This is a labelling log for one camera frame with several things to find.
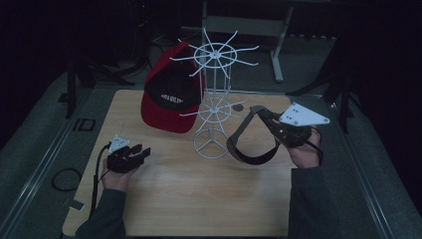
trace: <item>dark sleeve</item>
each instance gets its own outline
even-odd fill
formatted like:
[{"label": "dark sleeve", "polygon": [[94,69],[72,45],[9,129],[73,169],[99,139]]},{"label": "dark sleeve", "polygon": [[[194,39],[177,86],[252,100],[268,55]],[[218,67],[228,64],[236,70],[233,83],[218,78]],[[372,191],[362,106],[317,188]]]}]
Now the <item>dark sleeve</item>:
[{"label": "dark sleeve", "polygon": [[105,189],[92,217],[78,228],[78,239],[125,238],[123,211],[126,193]]},{"label": "dark sleeve", "polygon": [[292,169],[289,239],[340,239],[337,211],[320,167]]}]

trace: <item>wooden table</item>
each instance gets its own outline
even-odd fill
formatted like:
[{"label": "wooden table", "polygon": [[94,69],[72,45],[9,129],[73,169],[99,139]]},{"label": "wooden table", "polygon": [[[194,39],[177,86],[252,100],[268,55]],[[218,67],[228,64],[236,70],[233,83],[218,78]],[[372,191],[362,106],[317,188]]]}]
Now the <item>wooden table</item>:
[{"label": "wooden table", "polygon": [[[291,168],[295,166],[282,146],[272,160],[259,166],[242,163],[230,153],[204,158],[193,147],[203,120],[198,117],[194,128],[184,134],[152,128],[140,116],[142,94],[116,92],[75,196],[86,206],[82,211],[70,209],[63,226],[66,235],[75,235],[88,219],[97,158],[116,134],[130,139],[131,146],[151,147],[151,155],[132,177],[127,193],[123,217],[127,236],[287,235]],[[229,95],[230,103],[244,100],[244,110],[234,115],[245,117],[249,107],[256,105],[281,113],[290,105],[284,96]],[[227,134],[242,120],[230,117],[224,121]],[[273,146],[274,138],[258,117],[238,143],[251,156]]]}]

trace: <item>dark background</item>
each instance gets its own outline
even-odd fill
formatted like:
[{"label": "dark background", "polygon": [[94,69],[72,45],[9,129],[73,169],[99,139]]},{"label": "dark background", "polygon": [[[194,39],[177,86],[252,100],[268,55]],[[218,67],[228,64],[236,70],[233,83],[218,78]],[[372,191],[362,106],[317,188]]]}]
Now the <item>dark background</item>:
[{"label": "dark background", "polygon": [[[47,86],[66,71],[70,46],[102,64],[116,64],[123,31],[113,16],[116,2],[2,0],[0,5],[0,147],[25,119]],[[211,8],[221,14],[236,12],[235,3]],[[130,6],[130,1],[123,2]],[[277,8],[253,11],[256,1],[245,1],[250,12],[277,18]],[[120,8],[127,16],[148,22],[170,39],[180,26],[201,26],[201,1],[137,1],[138,11]],[[417,1],[334,1],[298,3],[289,34],[336,37],[339,55],[353,68],[352,90],[372,121],[419,212],[422,210],[420,170],[420,80],[422,63],[422,7]],[[337,71],[327,65],[327,71]]]}]

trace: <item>white wire rack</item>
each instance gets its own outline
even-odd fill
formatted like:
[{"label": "white wire rack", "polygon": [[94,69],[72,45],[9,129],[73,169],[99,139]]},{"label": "white wire rack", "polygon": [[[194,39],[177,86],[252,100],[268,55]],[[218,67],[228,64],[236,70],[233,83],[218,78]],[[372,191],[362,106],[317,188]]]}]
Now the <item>white wire rack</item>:
[{"label": "white wire rack", "polygon": [[[194,115],[199,115],[203,119],[203,124],[196,130],[193,144],[196,152],[201,156],[205,158],[219,158],[227,153],[227,148],[225,146],[227,133],[224,130],[223,122],[229,117],[240,118],[239,116],[232,114],[232,106],[243,103],[229,103],[228,95],[231,89],[231,67],[234,63],[257,66],[258,63],[248,63],[238,60],[238,53],[241,51],[256,50],[258,49],[258,46],[254,48],[234,49],[229,44],[235,38],[237,32],[235,32],[225,43],[213,43],[210,41],[206,29],[203,29],[203,33],[207,43],[200,47],[189,45],[189,47],[195,49],[192,57],[171,58],[171,60],[193,60],[197,64],[198,70],[190,75],[191,77],[196,76],[201,71],[205,72],[205,74],[199,74],[201,84],[203,82],[202,77],[205,77],[205,95],[201,96],[203,100],[199,111],[193,113]],[[213,81],[212,88],[207,87],[209,86],[206,74],[207,69],[212,71],[210,74]],[[222,89],[217,89],[217,81],[223,81]]]}]

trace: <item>white bracket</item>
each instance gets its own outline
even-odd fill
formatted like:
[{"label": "white bracket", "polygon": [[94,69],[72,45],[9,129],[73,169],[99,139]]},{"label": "white bracket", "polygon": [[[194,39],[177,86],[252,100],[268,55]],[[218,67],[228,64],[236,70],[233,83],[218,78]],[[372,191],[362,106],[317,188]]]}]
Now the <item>white bracket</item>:
[{"label": "white bracket", "polygon": [[109,146],[108,151],[114,152],[116,150],[119,150],[125,146],[128,146],[130,144],[130,140],[124,139],[118,135],[114,136],[114,139],[111,142],[111,145]]},{"label": "white bracket", "polygon": [[329,119],[321,116],[297,103],[291,106],[280,116],[280,122],[284,122],[293,126],[306,126],[328,124]]}]

